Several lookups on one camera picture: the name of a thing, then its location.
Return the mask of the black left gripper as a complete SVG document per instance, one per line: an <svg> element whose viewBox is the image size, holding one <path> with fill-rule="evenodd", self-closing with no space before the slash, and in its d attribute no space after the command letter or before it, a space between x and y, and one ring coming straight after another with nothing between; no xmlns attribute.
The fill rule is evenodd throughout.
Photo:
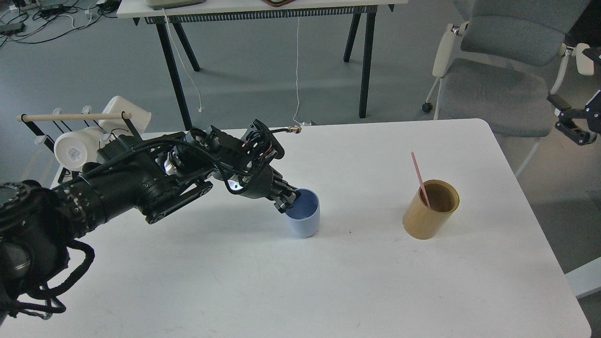
<svg viewBox="0 0 601 338"><path fill-rule="evenodd" d="M270 165L264 165L258 173L251 175L248 182L238 182L240 188L235 190L228 182L227 190L234 195L242 195L250 199L267 198L277 203L277 211L285 213L291 209L300 192L289 185L281 173Z"/></svg>

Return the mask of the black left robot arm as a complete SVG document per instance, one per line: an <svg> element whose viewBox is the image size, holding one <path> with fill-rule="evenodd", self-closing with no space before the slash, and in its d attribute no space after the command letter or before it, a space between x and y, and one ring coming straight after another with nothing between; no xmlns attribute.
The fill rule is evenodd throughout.
<svg viewBox="0 0 601 338"><path fill-rule="evenodd" d="M58 295L89 269L94 250L79 238L131 209L154 224L207 194L209 178L234 195L273 201L278 212L301 196L271 167L284 156L259 120L240 138L212 127L143 140L122 135L74 179L48 189L35 180L1 186L1 318L19 313L49 319L66 306Z"/></svg>

